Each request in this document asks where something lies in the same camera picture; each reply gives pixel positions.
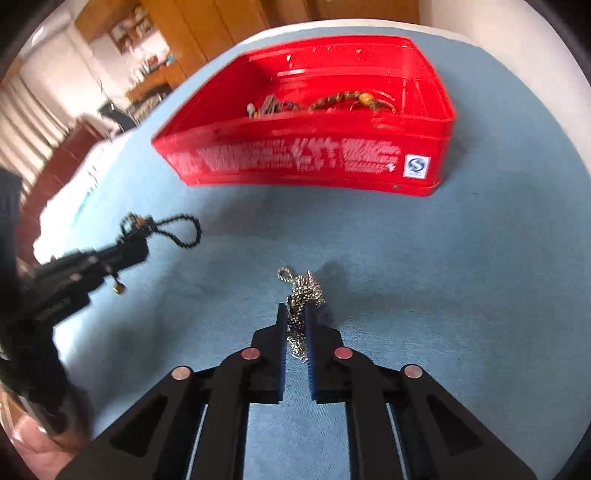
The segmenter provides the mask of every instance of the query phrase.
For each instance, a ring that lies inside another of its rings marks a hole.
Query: white wall
[[[419,0],[421,23],[467,36],[545,104],[591,171],[591,86],[552,26],[525,0]]]
[[[168,45],[160,32],[147,38],[132,53],[121,54],[104,35],[87,44],[73,24],[35,48],[25,59],[21,74],[31,90],[62,121],[84,116],[100,131],[113,126],[98,113],[107,98],[129,105],[125,93],[132,86],[132,71],[153,55],[162,56]]]

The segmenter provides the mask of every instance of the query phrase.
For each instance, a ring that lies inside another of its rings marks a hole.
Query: metal screw head
[[[423,369],[418,365],[407,365],[404,367],[404,375],[408,378],[421,378],[423,376]]]
[[[341,360],[348,360],[353,356],[353,350],[345,346],[340,346],[335,350],[335,357]]]
[[[177,367],[171,375],[175,380],[186,380],[191,376],[191,370],[188,367]]]
[[[258,348],[250,347],[245,348],[240,355],[244,360],[256,360],[261,356],[261,353]]]

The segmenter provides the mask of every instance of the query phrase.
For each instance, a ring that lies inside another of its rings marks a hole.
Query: wooden door
[[[417,0],[313,0],[321,20],[377,18],[419,23]]]

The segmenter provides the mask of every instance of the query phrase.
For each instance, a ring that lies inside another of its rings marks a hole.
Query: wooden cabinet
[[[90,0],[74,24],[82,37],[90,42],[110,32],[138,3],[139,0]]]
[[[187,76],[207,63],[205,54],[174,0],[142,0],[142,5]]]
[[[377,18],[419,23],[418,0],[311,0],[319,20]]]
[[[234,43],[269,28],[259,0],[216,0],[216,7]]]
[[[269,28],[259,0],[142,0],[142,5],[187,77]]]
[[[199,47],[212,60],[234,46],[214,0],[176,0],[178,10]]]

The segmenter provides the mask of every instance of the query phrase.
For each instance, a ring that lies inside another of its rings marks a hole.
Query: black beaded chain
[[[163,225],[168,225],[169,223],[181,220],[192,222],[195,226],[196,236],[195,240],[191,243],[182,242],[176,235],[160,228]],[[170,238],[180,248],[193,248],[201,241],[201,225],[199,225],[199,220],[193,215],[180,214],[156,222],[151,216],[144,218],[135,215],[134,213],[129,213],[123,220],[121,220],[119,226],[121,227],[121,235],[119,236],[117,243],[124,243],[137,238],[148,238],[154,233]]]

